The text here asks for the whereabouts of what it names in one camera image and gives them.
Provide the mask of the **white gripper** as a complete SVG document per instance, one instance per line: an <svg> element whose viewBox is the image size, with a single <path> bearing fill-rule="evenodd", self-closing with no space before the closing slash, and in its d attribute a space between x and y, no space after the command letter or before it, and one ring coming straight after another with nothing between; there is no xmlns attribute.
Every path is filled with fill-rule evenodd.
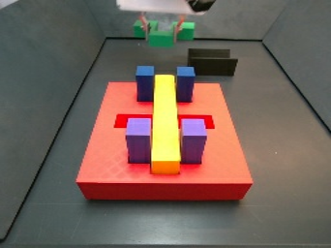
<svg viewBox="0 0 331 248"><path fill-rule="evenodd" d="M177 41L187 15L203 15L215 3L216 0L116 0L116 6L121 11L140 12L139 20L147 41L149 27L145 13L179 15L177 24L173 28L173 43Z"/></svg>

